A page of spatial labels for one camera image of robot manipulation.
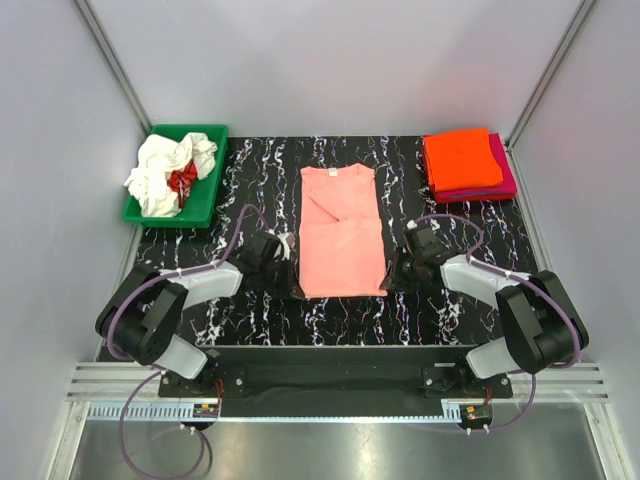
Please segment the pile of laundry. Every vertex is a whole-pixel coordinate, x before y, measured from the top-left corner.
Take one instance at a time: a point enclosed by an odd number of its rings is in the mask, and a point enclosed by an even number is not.
[[[180,143],[149,135],[138,150],[138,166],[124,186],[140,204],[143,217],[175,217],[182,211],[196,178],[216,165],[218,146],[204,133],[188,133]]]
[[[426,135],[424,152],[438,203],[506,200],[518,191],[500,135],[487,128]]]

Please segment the white wall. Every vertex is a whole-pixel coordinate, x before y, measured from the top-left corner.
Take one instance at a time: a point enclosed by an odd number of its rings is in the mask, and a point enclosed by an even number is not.
[[[640,4],[600,2],[516,145],[640,474]]]
[[[0,463],[32,480],[95,353],[141,132],[69,1],[2,2],[0,64]]]
[[[92,0],[154,123],[511,132],[579,0]]]

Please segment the white cloth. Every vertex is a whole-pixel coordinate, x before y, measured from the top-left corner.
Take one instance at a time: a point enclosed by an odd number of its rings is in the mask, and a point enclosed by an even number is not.
[[[202,180],[215,167],[217,150],[204,133],[187,133],[180,143],[149,135],[138,150],[138,167],[124,182],[140,203],[142,216],[175,217],[180,213],[178,194],[167,185],[171,172],[182,170],[193,159],[198,179]]]
[[[138,166],[166,173],[182,170],[191,159],[202,180],[211,173],[216,162],[218,146],[204,133],[187,133],[180,143],[160,135],[149,135],[138,150]]]
[[[167,185],[164,172],[134,168],[124,186],[138,200],[143,217],[175,217],[180,213],[178,194]]]

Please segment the metal corner post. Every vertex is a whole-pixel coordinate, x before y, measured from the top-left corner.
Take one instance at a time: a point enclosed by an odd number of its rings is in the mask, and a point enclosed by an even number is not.
[[[595,6],[598,4],[598,2],[599,0],[582,0],[580,2],[576,13],[573,15],[573,18],[571,18],[567,29],[562,35],[560,43],[553,52],[553,55],[551,56],[549,63],[544,69],[540,80],[538,80],[538,84],[533,89],[533,93],[529,97],[529,100],[527,101],[524,110],[520,114],[516,125],[513,127],[511,135],[509,135],[509,138],[505,142],[507,148],[513,149],[515,144],[522,136],[522,133],[527,127],[529,120],[531,120],[533,113],[536,111],[536,108],[538,108],[540,101],[544,97],[544,94],[553,81],[556,73],[558,72],[558,69],[567,57],[567,54],[569,53],[571,47],[575,43],[576,38],[578,37],[578,34],[587,24],[587,20],[589,20],[591,13],[595,9]]]
[[[131,108],[132,113],[135,115],[138,125],[142,130],[142,133],[148,135],[151,131],[152,123],[149,115],[142,106],[140,98],[136,93],[129,77],[124,71],[116,52],[107,37],[107,34],[96,15],[93,6],[89,0],[71,0],[81,20],[87,27],[91,38],[93,39],[100,56],[107,65],[107,68],[111,72],[114,81],[118,85],[120,92],[122,93],[127,104]]]

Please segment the black marble table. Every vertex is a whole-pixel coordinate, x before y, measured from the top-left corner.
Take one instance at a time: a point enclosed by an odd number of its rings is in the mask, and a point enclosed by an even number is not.
[[[300,169],[360,162],[376,171],[378,207],[387,259],[402,244],[403,226],[431,212],[470,218],[485,231],[476,256],[520,271],[536,271],[518,205],[512,201],[437,205],[429,193],[421,137],[232,138],[212,226],[202,230],[146,229],[137,262],[156,268],[190,267],[218,257],[238,212],[257,205],[277,233],[298,232]],[[257,225],[247,218],[245,235]],[[474,232],[449,220],[433,223],[448,245],[467,249]],[[386,298],[276,300],[248,293],[183,312],[178,334],[213,345],[476,344],[501,336],[496,312],[447,290]]]

